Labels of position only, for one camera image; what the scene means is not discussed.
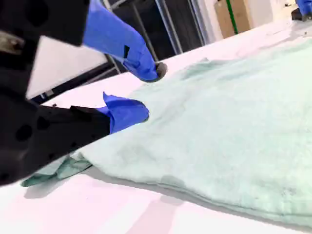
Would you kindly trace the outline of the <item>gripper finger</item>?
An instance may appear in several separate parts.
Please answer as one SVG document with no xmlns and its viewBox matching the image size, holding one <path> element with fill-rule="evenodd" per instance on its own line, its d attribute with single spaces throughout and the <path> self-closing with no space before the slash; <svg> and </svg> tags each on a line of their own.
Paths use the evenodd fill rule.
<svg viewBox="0 0 312 234">
<path fill-rule="evenodd" d="M 157 82 L 167 73 L 141 34 L 98 0 L 31 0 L 29 21 L 40 36 L 111 55 L 143 82 Z"/>
<path fill-rule="evenodd" d="M 39 116 L 39 166 L 103 137 L 149 118 L 149 110 L 140 101 L 103 95 L 104 106 L 70 108 L 41 106 Z"/>
</svg>

